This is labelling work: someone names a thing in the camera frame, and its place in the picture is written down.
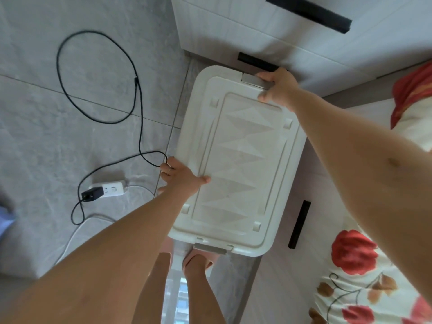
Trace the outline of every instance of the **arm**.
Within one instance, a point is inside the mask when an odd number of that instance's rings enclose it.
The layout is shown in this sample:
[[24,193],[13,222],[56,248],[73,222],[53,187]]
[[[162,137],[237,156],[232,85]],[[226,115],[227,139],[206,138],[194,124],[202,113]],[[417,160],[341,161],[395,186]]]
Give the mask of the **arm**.
[[279,68],[259,97],[295,112],[345,206],[432,304],[432,157],[417,145],[300,89]]
[[25,292],[3,323],[131,323],[181,207],[210,180],[173,157],[168,163],[171,169],[161,165],[168,182],[161,195],[73,251]]

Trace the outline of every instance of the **hand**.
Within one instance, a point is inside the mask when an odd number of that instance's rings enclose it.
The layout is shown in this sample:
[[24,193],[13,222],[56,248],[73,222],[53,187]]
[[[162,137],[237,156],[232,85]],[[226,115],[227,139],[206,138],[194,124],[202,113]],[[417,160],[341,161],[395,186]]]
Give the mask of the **hand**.
[[289,71],[280,67],[275,72],[259,72],[256,76],[264,81],[273,81],[275,83],[270,90],[263,92],[258,97],[259,101],[265,103],[273,101],[293,111],[290,102],[290,94],[300,90],[300,87]]
[[169,157],[166,163],[160,166],[160,177],[167,183],[158,189],[162,193],[166,189],[177,189],[185,192],[188,197],[198,192],[201,185],[211,181],[210,176],[195,176],[192,171],[174,157]]

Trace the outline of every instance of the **gray tile floor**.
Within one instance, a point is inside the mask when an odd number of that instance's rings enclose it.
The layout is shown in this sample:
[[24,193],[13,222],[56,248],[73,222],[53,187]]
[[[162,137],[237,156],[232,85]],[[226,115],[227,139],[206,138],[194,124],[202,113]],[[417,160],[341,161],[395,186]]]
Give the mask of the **gray tile floor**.
[[[120,124],[104,125],[85,118],[61,93],[55,66],[61,41],[94,29],[127,50],[143,88],[142,150],[169,155],[175,154],[195,78],[207,64],[181,50],[170,0],[0,0],[0,22],[0,202],[17,217],[0,243],[0,272],[37,278],[52,267],[75,229],[69,216],[81,178],[138,152],[139,108]],[[71,40],[60,66],[67,91],[91,116],[114,120],[131,109],[132,67],[103,37]],[[135,158],[100,171],[83,187],[126,179],[154,191],[158,175]],[[86,204],[85,211],[120,218],[151,197],[135,189]],[[88,223],[70,250],[105,226]],[[210,283],[228,322],[253,261],[229,255],[213,269]]]

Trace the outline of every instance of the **white cable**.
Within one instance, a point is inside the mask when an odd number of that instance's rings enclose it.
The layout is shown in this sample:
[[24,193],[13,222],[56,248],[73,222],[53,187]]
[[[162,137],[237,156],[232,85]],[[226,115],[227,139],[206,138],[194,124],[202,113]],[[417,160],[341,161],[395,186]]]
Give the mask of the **white cable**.
[[[152,194],[153,198],[156,198],[156,196],[154,195],[154,193],[153,193],[150,189],[148,189],[148,188],[146,188],[146,187],[144,187],[144,186],[142,186],[142,185],[128,185],[128,186],[127,186],[127,190],[128,190],[130,187],[140,187],[140,188],[142,188],[142,189],[144,189],[144,190],[149,191],[149,192]],[[81,225],[78,226],[78,227],[73,231],[72,235],[70,236],[69,240],[67,241],[67,244],[65,245],[65,247],[64,247],[64,249],[63,249],[63,252],[62,252],[61,255],[57,258],[56,262],[54,263],[54,266],[57,265],[60,261],[62,261],[63,257],[64,257],[65,254],[68,252],[68,249],[69,249],[69,246],[70,246],[70,244],[71,244],[71,242],[72,242],[73,237],[78,233],[79,229],[82,228],[82,227],[84,226],[84,223],[85,223],[85,222],[87,222],[88,220],[90,220],[90,219],[92,219],[92,218],[94,218],[94,219],[99,219],[99,220],[102,220],[102,221],[104,221],[104,222],[108,222],[108,223],[115,223],[115,222],[116,222],[115,219],[113,219],[113,218],[111,218],[111,217],[108,217],[108,216],[105,216],[105,215],[90,215],[89,217],[87,217],[86,219],[84,219],[84,221],[81,223]]]
[[155,194],[150,189],[148,189],[142,185],[127,185],[126,187],[127,187],[127,189],[129,189],[130,187],[140,187],[141,189],[149,191],[152,194],[153,198],[156,198]]

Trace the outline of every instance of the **slipper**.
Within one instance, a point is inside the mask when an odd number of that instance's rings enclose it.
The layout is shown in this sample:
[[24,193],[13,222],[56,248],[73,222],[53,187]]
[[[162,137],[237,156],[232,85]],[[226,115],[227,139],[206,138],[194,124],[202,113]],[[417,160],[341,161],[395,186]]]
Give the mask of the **slipper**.
[[166,237],[165,240],[162,242],[162,246],[159,250],[160,254],[167,253],[170,254],[171,258],[169,261],[169,267],[172,266],[172,255],[174,254],[174,240],[170,237]]
[[213,264],[218,260],[220,256],[219,254],[214,254],[213,252],[202,251],[194,248],[191,251],[189,251],[189,253],[186,255],[186,257],[183,260],[183,265],[181,266],[183,272],[185,271],[185,267],[187,266],[187,264],[189,264],[192,258],[198,254],[204,256],[207,259],[208,263],[206,265],[206,270],[209,269],[211,266],[213,266]]

